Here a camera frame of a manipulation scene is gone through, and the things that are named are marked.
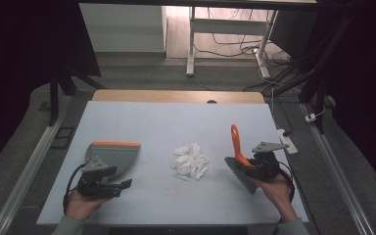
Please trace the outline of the white cabinet panel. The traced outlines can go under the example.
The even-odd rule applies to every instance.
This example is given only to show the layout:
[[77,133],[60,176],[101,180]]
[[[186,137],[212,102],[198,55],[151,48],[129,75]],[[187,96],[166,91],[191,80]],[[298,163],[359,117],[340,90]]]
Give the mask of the white cabinet panel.
[[165,7],[87,3],[79,7],[96,52],[165,52]]

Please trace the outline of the person's right hand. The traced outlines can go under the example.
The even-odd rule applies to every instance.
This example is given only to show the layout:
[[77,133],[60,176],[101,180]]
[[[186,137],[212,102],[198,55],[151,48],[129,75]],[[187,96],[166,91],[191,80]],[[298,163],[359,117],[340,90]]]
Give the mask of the person's right hand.
[[257,187],[261,188],[266,198],[277,208],[283,222],[292,222],[298,217],[290,201],[288,181],[277,175],[271,182],[254,179]]

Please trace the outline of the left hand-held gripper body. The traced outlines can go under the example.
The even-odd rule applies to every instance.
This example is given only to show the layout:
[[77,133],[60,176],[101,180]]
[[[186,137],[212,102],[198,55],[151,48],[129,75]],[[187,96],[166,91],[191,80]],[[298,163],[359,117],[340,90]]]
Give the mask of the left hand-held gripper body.
[[108,168],[99,157],[90,160],[82,170],[82,174],[78,180],[77,191],[88,199],[109,199],[118,197],[121,190],[115,190],[104,184],[103,180],[107,177],[103,176],[103,170]]

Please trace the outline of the wooden table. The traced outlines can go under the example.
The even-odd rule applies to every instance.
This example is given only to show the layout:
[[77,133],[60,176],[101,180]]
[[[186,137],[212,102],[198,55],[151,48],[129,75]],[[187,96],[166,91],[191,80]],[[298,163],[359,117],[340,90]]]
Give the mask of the wooden table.
[[264,104],[264,98],[258,92],[234,91],[100,89],[94,93],[92,100],[109,102]]

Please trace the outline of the black metal stand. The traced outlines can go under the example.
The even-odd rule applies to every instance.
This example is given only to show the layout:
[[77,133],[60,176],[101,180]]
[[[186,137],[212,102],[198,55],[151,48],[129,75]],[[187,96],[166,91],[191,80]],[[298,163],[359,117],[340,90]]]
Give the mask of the black metal stand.
[[50,126],[53,126],[60,116],[59,89],[62,89],[67,96],[73,96],[77,91],[77,88],[72,81],[73,77],[77,77],[79,80],[87,83],[96,90],[105,89],[104,85],[72,66],[57,66],[50,78]]
[[313,68],[306,74],[306,84],[299,95],[301,103],[309,103],[312,98],[315,98],[315,111],[316,120],[312,123],[317,130],[323,134],[323,113],[325,112],[324,106],[325,84],[321,69],[318,67]]

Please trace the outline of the person's left hand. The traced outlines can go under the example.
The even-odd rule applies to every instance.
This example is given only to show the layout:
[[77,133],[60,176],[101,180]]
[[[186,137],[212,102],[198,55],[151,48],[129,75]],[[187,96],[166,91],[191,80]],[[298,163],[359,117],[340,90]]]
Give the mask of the person's left hand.
[[66,216],[75,220],[85,221],[105,202],[108,202],[108,199],[88,199],[76,189],[73,189],[68,197]]

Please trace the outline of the black curtain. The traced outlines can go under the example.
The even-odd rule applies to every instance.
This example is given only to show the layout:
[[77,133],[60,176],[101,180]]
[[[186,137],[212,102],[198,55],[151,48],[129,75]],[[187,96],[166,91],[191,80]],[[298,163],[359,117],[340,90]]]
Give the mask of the black curtain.
[[81,0],[0,0],[0,153],[31,92],[71,69],[99,76]]
[[364,0],[329,64],[333,117],[376,171],[376,0]]

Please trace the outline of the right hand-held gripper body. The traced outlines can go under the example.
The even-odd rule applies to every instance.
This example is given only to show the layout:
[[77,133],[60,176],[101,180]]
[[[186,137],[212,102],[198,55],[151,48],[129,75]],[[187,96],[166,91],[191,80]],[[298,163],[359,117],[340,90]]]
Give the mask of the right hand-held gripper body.
[[258,180],[271,181],[280,173],[279,161],[274,152],[286,148],[287,145],[270,142],[260,142],[254,147],[252,160],[256,160],[257,165],[252,165],[252,172]]

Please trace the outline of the grey brush with orange handle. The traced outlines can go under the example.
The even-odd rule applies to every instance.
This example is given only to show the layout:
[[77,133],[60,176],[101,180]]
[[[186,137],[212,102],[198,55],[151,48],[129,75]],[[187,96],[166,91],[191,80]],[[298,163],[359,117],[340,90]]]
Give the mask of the grey brush with orange handle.
[[250,169],[252,164],[241,152],[240,134],[235,124],[231,125],[230,133],[234,149],[234,156],[225,157],[224,160],[237,179],[248,190],[248,192],[250,194],[255,194],[257,191],[257,186],[246,174],[246,170]]

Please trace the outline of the aluminium rail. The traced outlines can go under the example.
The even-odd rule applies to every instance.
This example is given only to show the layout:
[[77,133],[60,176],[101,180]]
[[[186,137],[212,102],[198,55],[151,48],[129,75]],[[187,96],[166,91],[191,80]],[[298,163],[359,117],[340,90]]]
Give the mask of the aluminium rail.
[[33,150],[23,172],[18,178],[7,201],[0,211],[0,235],[6,235],[15,215],[17,214],[24,197],[54,140],[60,125],[67,114],[67,109],[72,101],[72,96],[64,96],[60,103],[59,116],[51,126],[47,126],[39,142]]
[[326,136],[319,131],[314,123],[311,122],[308,126],[325,162],[328,165],[340,194],[349,209],[358,233],[360,235],[376,235],[371,222],[369,221],[358,197],[354,193],[353,188],[348,182],[347,177],[343,172],[343,169],[341,168],[341,165],[339,164]]

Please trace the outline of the pile of white paper scraps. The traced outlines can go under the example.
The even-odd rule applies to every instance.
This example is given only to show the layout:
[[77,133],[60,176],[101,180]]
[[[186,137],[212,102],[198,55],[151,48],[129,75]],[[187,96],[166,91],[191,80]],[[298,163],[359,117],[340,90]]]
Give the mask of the pile of white paper scraps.
[[188,144],[173,151],[171,165],[173,175],[184,181],[199,180],[208,171],[210,159],[201,152],[197,143]]

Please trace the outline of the white power strip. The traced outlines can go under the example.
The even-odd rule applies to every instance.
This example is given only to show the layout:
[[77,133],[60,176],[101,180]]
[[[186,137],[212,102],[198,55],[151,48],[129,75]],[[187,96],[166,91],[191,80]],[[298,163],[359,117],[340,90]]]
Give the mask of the white power strip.
[[280,141],[284,144],[287,145],[286,152],[289,155],[295,155],[298,153],[298,149],[290,139],[288,135],[286,135],[286,131],[284,129],[278,129],[277,130],[278,136]]

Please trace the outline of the white desk frame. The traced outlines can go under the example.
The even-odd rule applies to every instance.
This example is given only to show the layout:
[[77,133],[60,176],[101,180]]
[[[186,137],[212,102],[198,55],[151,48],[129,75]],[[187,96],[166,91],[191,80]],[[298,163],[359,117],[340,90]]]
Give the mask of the white desk frame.
[[263,54],[269,39],[275,18],[276,10],[267,11],[267,19],[264,22],[242,21],[242,20],[218,20],[201,19],[196,17],[196,8],[189,8],[189,47],[187,53],[186,75],[194,75],[195,48],[194,41],[197,33],[217,33],[217,34],[243,34],[261,36],[260,46],[254,50],[258,69],[262,78],[269,78],[270,74],[265,64]]

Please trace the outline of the light blue table board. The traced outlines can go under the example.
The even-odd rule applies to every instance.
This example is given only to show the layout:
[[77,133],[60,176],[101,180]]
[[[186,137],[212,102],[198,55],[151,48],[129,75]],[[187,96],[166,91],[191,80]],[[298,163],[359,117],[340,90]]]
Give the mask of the light blue table board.
[[[107,226],[252,225],[275,223],[280,215],[261,191],[250,194],[226,165],[233,155],[231,126],[237,126],[242,153],[260,142],[279,140],[266,104],[90,102],[37,221],[53,225],[63,215],[66,187],[95,141],[141,145],[134,165],[122,175],[132,185],[103,204],[90,222]],[[198,180],[175,177],[173,151],[196,143],[209,158]]]

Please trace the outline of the grey dustpan with orange edge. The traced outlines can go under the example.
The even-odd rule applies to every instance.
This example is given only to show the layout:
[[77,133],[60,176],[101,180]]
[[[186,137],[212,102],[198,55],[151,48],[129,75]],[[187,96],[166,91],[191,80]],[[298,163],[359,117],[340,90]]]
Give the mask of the grey dustpan with orange edge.
[[138,142],[95,141],[86,150],[86,166],[83,171],[108,169],[114,166],[116,172],[107,176],[109,181],[113,181],[132,167],[140,147],[141,144]]

